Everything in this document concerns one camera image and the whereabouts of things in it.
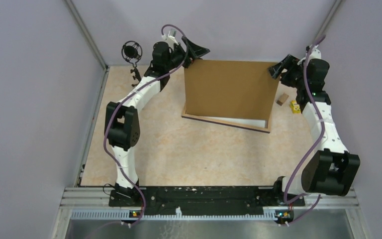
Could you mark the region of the wooden picture frame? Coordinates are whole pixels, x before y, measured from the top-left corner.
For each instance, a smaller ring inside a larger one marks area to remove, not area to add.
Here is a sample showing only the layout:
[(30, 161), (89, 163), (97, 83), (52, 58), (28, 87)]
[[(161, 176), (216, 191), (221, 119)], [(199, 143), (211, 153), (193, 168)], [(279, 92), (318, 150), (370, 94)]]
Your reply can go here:
[(186, 105), (184, 105), (184, 107), (183, 107), (181, 117), (185, 118), (185, 119), (190, 119), (190, 120), (196, 120), (196, 121), (201, 121), (201, 122), (206, 122), (206, 123), (213, 123), (213, 124), (229, 126), (229, 127), (234, 127), (234, 128), (240, 128), (240, 129), (245, 129), (245, 130), (251, 130), (251, 131), (256, 131), (256, 132), (263, 132), (263, 133), (270, 133), (271, 127), (272, 127), (272, 114), (270, 114), (270, 116), (269, 116), (269, 119), (268, 119), (269, 123), (268, 123), (267, 128), (229, 123), (229, 122), (224, 122), (224, 121), (220, 121), (220, 120), (207, 119), (204, 116), (191, 115), (191, 114), (187, 113)]

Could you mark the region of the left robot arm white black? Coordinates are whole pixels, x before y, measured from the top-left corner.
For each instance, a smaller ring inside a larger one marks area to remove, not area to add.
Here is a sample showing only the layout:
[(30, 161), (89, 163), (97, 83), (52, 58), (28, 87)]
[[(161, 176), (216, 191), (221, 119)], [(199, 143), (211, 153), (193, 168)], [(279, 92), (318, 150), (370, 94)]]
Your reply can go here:
[(167, 85), (170, 75), (188, 68), (195, 60), (210, 53), (206, 47), (190, 41), (184, 34), (176, 38), (179, 29), (169, 26), (162, 33), (162, 41), (153, 45), (149, 67), (133, 89), (120, 101), (109, 102), (105, 111), (103, 148), (113, 152), (110, 157), (117, 166), (117, 179), (113, 192), (120, 194), (128, 206), (139, 201), (139, 179), (135, 169), (135, 146), (140, 138), (139, 113), (147, 103)]

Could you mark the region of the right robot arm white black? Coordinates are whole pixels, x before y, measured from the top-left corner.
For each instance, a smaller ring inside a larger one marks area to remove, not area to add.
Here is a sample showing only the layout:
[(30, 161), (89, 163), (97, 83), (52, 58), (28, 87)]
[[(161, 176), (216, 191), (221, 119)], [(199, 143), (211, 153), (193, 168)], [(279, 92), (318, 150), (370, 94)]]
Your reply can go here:
[(296, 89), (296, 104), (306, 119), (314, 141), (290, 176), (280, 177), (272, 191), (278, 205), (292, 203), (308, 194), (346, 196), (360, 167), (360, 158), (342, 142), (332, 117), (331, 99), (323, 89), (330, 65), (317, 46), (306, 55), (292, 55), (269, 67), (273, 79)]

